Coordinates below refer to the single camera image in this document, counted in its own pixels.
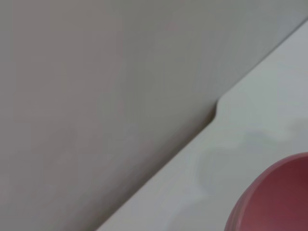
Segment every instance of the pink object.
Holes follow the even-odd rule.
[[[225,231],[308,231],[308,153],[266,169],[236,203]]]

